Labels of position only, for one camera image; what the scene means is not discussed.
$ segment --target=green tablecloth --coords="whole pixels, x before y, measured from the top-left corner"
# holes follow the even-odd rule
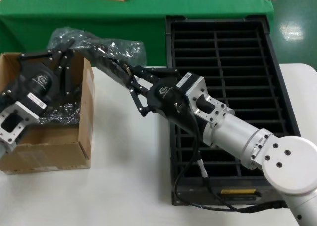
[[[51,32],[71,26],[100,37],[145,43],[148,65],[165,65],[165,17],[273,17],[266,0],[2,0],[0,51],[43,49]]]

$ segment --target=yellow label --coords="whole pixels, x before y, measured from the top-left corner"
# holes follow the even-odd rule
[[[222,194],[254,194],[256,190],[222,190]]]

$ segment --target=black cable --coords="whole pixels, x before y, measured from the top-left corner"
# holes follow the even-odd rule
[[[193,164],[194,161],[196,160],[200,160],[202,157],[200,155],[199,152],[199,138],[200,138],[200,133],[199,133],[199,127],[196,121],[196,118],[194,117],[193,113],[189,110],[190,115],[192,116],[192,120],[193,120],[193,125],[195,126],[195,136],[194,136],[194,146],[193,146],[193,155],[191,157],[191,159],[189,160],[189,162],[186,164],[186,166],[184,167],[184,169],[181,171],[181,173],[178,175],[175,184],[174,184],[174,194],[177,197],[177,199],[179,199],[180,201],[182,201],[183,203],[190,205],[190,206],[194,206],[194,207],[198,207],[201,209],[206,209],[206,210],[213,210],[213,211],[225,211],[225,212],[239,212],[239,213],[255,213],[255,212],[259,212],[259,211],[263,211],[263,210],[267,210],[267,209],[280,209],[280,208],[287,208],[287,205],[284,201],[271,201],[271,202],[266,202],[266,203],[261,203],[261,204],[257,204],[257,205],[252,205],[252,206],[248,206],[245,208],[235,208],[232,205],[228,204],[227,202],[225,202],[219,195],[217,195],[216,193],[214,193],[214,191],[212,190],[211,186],[210,186],[210,180],[209,177],[205,177],[203,178],[203,182],[204,185],[207,188],[207,191],[209,193],[211,193],[217,200],[219,200],[223,205],[227,206],[228,209],[223,209],[223,208],[215,208],[215,207],[209,207],[209,206],[204,206],[204,205],[200,205],[200,204],[196,204],[196,203],[192,203],[186,199],[183,199],[181,196],[178,195],[178,184],[180,179],[184,176],[184,174],[186,173],[186,171],[191,167],[191,165]]]

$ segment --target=logo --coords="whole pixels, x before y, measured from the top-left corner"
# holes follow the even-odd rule
[[[159,90],[159,92],[160,92],[161,94],[165,94],[167,91],[168,91],[168,87],[167,87],[167,86],[162,87],[162,88],[160,88],[160,90]]]
[[[37,82],[44,90],[46,90],[48,80],[44,76],[37,76],[36,78],[32,78],[32,80]]]
[[[46,85],[48,82],[44,76],[38,76],[37,77],[38,82],[40,82],[42,85]]]
[[[167,94],[171,89],[173,89],[173,87],[168,88],[167,86],[165,86],[165,87],[161,87],[161,88],[160,88],[159,93],[160,93],[161,95],[163,95],[163,99],[165,98],[166,94]]]

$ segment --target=white table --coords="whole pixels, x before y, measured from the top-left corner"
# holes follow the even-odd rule
[[[281,65],[303,137],[317,144],[317,73]],[[129,92],[98,70],[90,169],[0,173],[3,226],[296,226],[288,209],[255,214],[172,206],[168,122],[143,118]]]

